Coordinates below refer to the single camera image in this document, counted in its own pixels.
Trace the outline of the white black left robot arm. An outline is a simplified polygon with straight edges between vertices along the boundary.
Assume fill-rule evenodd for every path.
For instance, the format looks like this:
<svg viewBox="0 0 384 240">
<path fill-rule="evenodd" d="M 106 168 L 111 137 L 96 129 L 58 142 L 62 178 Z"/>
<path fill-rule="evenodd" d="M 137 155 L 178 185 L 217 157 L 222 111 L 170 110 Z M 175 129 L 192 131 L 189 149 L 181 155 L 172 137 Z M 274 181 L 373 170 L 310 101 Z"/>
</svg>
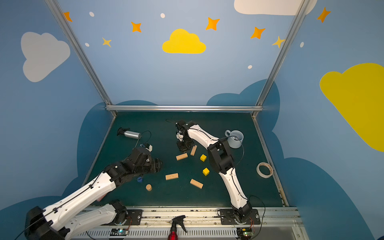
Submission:
<svg viewBox="0 0 384 240">
<path fill-rule="evenodd" d="M 28 240 L 70 240 L 95 227 L 132 223 L 127 208 L 114 200 L 94 211 L 81 214 L 91 203 L 104 197 L 135 177 L 158 173 L 163 162 L 152 158 L 144 147 L 133 149 L 122 161 L 108 165 L 88 184 L 66 198 L 45 208 L 27 212 L 24 235 Z"/>
</svg>

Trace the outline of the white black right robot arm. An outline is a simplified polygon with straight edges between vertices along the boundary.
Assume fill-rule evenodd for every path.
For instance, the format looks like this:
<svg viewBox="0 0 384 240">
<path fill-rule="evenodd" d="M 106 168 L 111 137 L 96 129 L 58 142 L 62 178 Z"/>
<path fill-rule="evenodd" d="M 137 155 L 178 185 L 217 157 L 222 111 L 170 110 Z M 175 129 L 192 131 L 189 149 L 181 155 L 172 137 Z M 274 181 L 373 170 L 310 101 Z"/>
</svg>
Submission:
<svg viewBox="0 0 384 240">
<path fill-rule="evenodd" d="M 252 205 L 237 178 L 234 156 L 227 138 L 214 137 L 193 121 L 187 123 L 180 120 L 176 122 L 176 128 L 180 151 L 190 150 L 195 142 L 207 150 L 211 167 L 221 176 L 228 190 L 236 221 L 245 223 L 252 212 Z"/>
</svg>

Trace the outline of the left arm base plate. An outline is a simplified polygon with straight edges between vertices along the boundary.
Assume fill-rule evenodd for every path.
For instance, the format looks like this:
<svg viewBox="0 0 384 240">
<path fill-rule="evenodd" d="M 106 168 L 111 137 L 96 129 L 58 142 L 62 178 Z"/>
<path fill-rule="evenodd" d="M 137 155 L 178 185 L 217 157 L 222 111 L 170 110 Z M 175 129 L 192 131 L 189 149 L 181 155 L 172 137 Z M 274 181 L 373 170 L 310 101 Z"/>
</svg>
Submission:
<svg viewBox="0 0 384 240">
<path fill-rule="evenodd" d="M 128 209 L 122 216 L 116 216 L 115 219 L 105 226 L 139 226 L 141 224 L 143 210 L 141 209 Z"/>
</svg>

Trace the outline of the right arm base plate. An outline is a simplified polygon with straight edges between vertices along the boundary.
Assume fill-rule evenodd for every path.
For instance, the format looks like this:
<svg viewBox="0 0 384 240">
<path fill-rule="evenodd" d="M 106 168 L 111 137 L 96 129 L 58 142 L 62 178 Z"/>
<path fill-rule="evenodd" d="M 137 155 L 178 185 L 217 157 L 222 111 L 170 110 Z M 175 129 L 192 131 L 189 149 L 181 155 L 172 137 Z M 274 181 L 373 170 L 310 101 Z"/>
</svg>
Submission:
<svg viewBox="0 0 384 240">
<path fill-rule="evenodd" d="M 258 210 L 251 210 L 251 212 L 241 216 L 234 212 L 232 209 L 219 209 L 218 216 L 222 225 L 260 225 L 261 216 Z"/>
</svg>

